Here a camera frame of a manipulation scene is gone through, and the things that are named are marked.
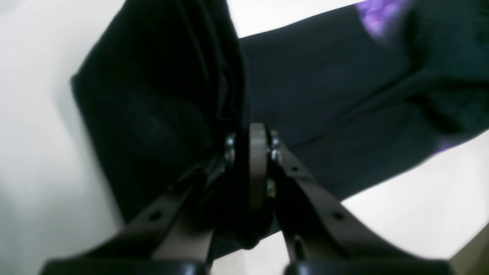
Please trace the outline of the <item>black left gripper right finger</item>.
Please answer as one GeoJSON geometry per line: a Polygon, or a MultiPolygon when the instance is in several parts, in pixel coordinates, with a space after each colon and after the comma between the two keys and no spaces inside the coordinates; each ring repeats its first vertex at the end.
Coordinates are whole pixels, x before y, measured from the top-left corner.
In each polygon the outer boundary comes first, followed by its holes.
{"type": "Polygon", "coordinates": [[[304,164],[262,123],[249,127],[250,209],[268,202],[290,264],[285,275],[451,275],[392,245],[323,189],[304,164]]]}

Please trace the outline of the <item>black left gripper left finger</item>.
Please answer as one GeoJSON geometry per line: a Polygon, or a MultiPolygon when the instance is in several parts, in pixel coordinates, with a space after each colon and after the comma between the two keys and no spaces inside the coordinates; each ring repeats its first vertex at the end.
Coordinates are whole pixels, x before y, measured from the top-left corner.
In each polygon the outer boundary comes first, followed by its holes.
{"type": "Polygon", "coordinates": [[[217,227],[233,208],[228,185],[235,136],[191,169],[102,245],[45,264],[42,275],[207,275],[217,227]]]}

